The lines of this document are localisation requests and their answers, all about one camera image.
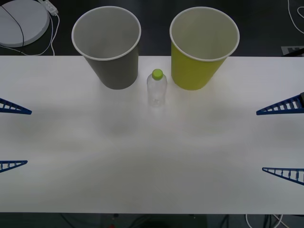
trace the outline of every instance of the blue triangular bracket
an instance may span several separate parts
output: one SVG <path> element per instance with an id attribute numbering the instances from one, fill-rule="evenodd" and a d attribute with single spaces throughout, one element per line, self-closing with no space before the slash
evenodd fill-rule
<path id="1" fill-rule="evenodd" d="M 304 169 L 286 169 L 286 168 L 267 168 L 263 167 L 264 172 L 268 172 L 285 180 L 304 185 Z"/>
<path id="2" fill-rule="evenodd" d="M 304 93 L 262 108 L 257 115 L 304 113 Z"/>
<path id="3" fill-rule="evenodd" d="M 17 113 L 17 114 L 31 115 L 32 111 L 20 105 L 14 104 L 12 102 L 0 98 L 0 113 Z"/>
<path id="4" fill-rule="evenodd" d="M 23 161 L 0 161 L 0 173 L 5 172 L 14 168 L 17 168 L 21 165 L 28 163 L 27 160 Z"/>

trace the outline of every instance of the bottle cap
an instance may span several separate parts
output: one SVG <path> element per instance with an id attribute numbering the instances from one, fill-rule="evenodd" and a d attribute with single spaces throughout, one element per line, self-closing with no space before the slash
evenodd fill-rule
<path id="1" fill-rule="evenodd" d="M 162 76 L 163 76 L 163 73 L 162 73 L 162 71 L 160 69 L 153 70 L 153 72 L 152 72 L 152 78 L 154 80 L 157 80 L 157 81 L 161 80 Z"/>

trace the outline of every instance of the dark floor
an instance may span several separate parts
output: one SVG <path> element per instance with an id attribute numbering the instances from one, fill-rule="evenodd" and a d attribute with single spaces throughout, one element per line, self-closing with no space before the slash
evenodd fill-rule
<path id="1" fill-rule="evenodd" d="M 248 228 L 244 215 L 137 215 L 120 214 L 58 214 L 58 213 L 1 213 L 3 228 Z M 253 228 L 271 228 L 277 220 L 272 216 L 250 215 Z M 289 228 L 304 227 L 304 218 L 283 216 Z"/>
<path id="2" fill-rule="evenodd" d="M 0 0 L 4 4 L 9 0 Z M 100 6 L 119 6 L 135 14 L 142 26 L 140 55 L 169 56 L 169 27 L 182 10 L 207 6 L 227 13 L 238 25 L 240 44 L 234 56 L 281 56 L 281 46 L 303 46 L 304 34 L 293 26 L 287 10 L 287 0 L 51 0 L 61 19 L 54 41 L 56 55 L 79 55 L 71 42 L 71 31 L 76 20 L 85 12 Z M 290 0 L 293 19 L 304 30 L 304 19 L 296 10 L 303 0 Z M 50 27 L 36 42 L 25 46 L 29 55 L 41 53 L 49 43 Z M 51 55 L 49 49 L 45 55 Z M 0 48 L 0 55 L 18 52 Z"/>

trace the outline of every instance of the white round device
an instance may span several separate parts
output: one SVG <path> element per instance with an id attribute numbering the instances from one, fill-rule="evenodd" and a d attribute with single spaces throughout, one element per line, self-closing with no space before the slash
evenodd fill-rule
<path id="1" fill-rule="evenodd" d="M 4 4 L 3 7 L 20 24 L 24 35 L 24 45 L 33 43 L 46 32 L 49 14 L 39 2 L 15 0 Z M 2 7 L 0 7 L 0 45 L 11 48 L 22 46 L 20 27 Z"/>

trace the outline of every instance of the clear plastic bottle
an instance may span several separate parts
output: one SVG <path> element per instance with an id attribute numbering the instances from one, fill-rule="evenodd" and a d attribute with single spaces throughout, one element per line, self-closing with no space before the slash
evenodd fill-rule
<path id="1" fill-rule="evenodd" d="M 153 70 L 147 79 L 148 103 L 150 106 L 158 107 L 165 104 L 167 90 L 167 78 L 160 69 Z"/>

